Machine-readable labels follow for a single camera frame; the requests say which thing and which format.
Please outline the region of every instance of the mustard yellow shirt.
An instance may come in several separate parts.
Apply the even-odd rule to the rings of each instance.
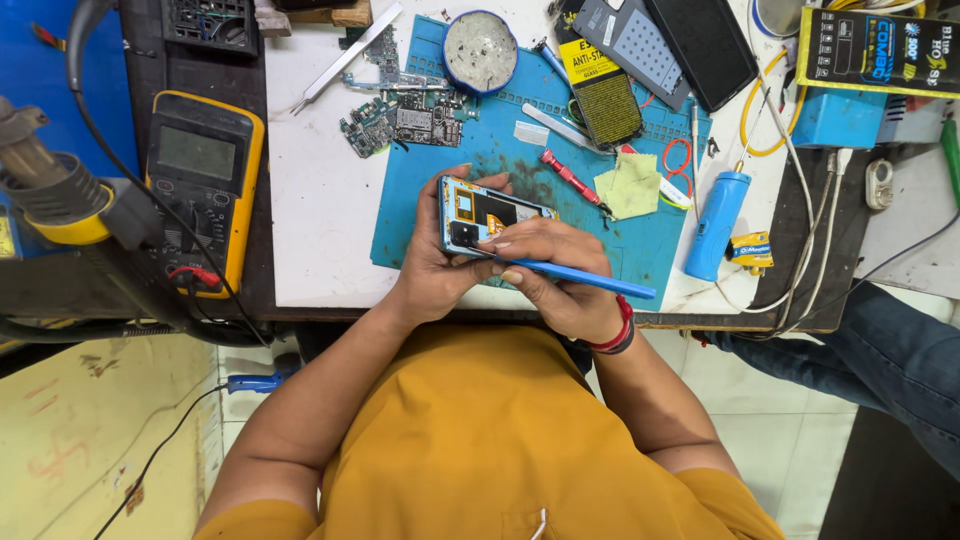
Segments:
[[[784,538],[736,477],[671,475],[529,327],[425,327],[379,379],[324,473],[320,523],[248,503],[197,540]]]

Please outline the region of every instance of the tiled floor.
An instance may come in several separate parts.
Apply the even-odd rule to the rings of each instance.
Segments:
[[[946,322],[949,300],[894,289],[901,300]],[[643,331],[644,336],[703,402],[720,438],[757,501],[789,540],[815,540],[847,447],[857,406],[777,380],[715,347],[687,342],[676,331]],[[268,353],[220,349],[220,376],[273,372],[272,358],[295,351],[293,339]],[[587,376],[603,400],[596,372]],[[265,396],[225,396],[224,448],[228,449]]]

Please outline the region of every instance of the white plug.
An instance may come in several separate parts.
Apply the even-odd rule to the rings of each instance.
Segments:
[[[837,174],[843,176],[847,172],[847,163],[853,156],[853,148],[841,148],[837,150]]]

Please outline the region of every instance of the yellow multimeter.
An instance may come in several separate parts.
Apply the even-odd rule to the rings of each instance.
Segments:
[[[147,187],[190,226],[234,291],[240,290],[264,132],[255,114],[211,99],[164,90],[154,100]],[[168,274],[184,266],[213,271],[176,219],[163,217],[163,234],[154,257]],[[228,296],[222,283],[194,284],[197,296]]]

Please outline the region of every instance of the blue silicone repair mat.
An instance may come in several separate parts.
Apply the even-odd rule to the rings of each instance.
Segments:
[[[417,16],[406,64],[408,72],[445,76],[441,57],[445,27],[442,22]],[[409,144],[410,151],[405,152],[393,145],[373,234],[370,254],[373,264],[400,267],[413,231],[420,188],[437,171],[471,162],[471,178],[509,172],[516,197],[556,209],[565,223],[595,234],[604,243],[615,278],[657,290],[657,298],[632,298],[631,304],[639,309],[660,309],[686,211],[660,201],[656,212],[613,223],[608,221],[609,229],[605,230],[599,210],[538,161],[543,147],[514,138],[517,120],[539,125],[520,110],[524,103],[561,118],[566,115],[570,97],[564,81],[539,54],[521,48],[518,61],[510,83],[498,95],[482,100],[480,119],[464,123],[460,148]],[[639,103],[650,95],[639,85],[634,86],[634,94],[642,100]],[[641,154],[657,155],[661,173],[666,173],[660,159],[666,145],[674,138],[690,137],[689,110],[692,103],[693,98],[688,98],[684,109],[674,112],[659,99],[654,99],[642,110],[647,131],[632,145]],[[709,118],[701,116],[697,144],[701,156],[710,124]],[[594,154],[555,133],[550,134],[547,145],[561,163],[591,187],[593,177],[613,169],[613,156]],[[675,144],[667,156],[667,163],[678,167],[683,164],[685,156],[685,146]],[[692,165],[688,165],[684,172],[692,178],[692,170]],[[686,179],[675,175],[671,182],[686,193]]]

